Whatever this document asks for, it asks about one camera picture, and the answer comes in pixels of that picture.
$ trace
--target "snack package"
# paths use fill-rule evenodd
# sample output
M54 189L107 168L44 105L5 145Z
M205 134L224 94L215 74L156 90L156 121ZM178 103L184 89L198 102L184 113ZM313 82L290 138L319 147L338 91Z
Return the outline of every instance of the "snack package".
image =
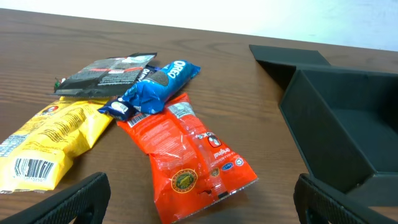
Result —
M192 215L257 180L248 162L195 116L185 93L159 114L139 113L118 125L149 155L163 223Z
M53 190L111 122L97 112L107 100L61 97L10 135L0 145L0 193Z
M142 81L148 75L152 75L160 70L158 67L146 66L137 78L137 82ZM119 121L127 121L137 110L125 102L121 97L116 100L110 100L103 107L98 109L98 112L109 115Z
M70 76L53 95L73 97L121 96L130 88L156 53L136 53L128 57L97 60Z
M174 61L134 84L123 95L123 100L143 113L161 112L167 100L199 71L200 67L188 61Z

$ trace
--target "brown tabletop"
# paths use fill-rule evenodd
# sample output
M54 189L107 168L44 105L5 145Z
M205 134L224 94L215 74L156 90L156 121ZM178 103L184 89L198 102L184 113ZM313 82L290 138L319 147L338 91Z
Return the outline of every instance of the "brown tabletop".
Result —
M333 65L398 73L397 52L0 9L0 141L55 100L55 77L94 60L134 52L158 52L160 66L189 60L202 67L184 88L195 113L259 181L184 223L298 223L292 195L307 169L278 109L283 92L249 44L318 50ZM149 158L114 122L54 191L0 195L0 220L98 171L112 190L104 223L160 223ZM398 208L376 210L398 219Z

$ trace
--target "black box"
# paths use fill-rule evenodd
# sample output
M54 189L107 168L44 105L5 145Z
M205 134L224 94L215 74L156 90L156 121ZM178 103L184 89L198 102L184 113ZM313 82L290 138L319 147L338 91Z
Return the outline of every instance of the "black box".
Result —
M398 75L302 62L322 56L295 52L289 62L258 61L288 83L280 110L310 174L366 206L398 206Z

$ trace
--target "white background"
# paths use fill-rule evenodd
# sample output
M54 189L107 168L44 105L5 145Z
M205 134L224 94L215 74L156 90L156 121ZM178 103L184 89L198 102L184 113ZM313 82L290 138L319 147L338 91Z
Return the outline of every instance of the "white background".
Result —
M0 7L398 51L398 0L0 0Z

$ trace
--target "barcode on yellow package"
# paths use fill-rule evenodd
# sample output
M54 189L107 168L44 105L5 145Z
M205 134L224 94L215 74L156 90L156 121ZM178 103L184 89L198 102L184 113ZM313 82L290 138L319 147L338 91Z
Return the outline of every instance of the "barcode on yellow package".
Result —
M108 99L60 98L0 145L0 193L53 190L91 149L112 118L97 109Z

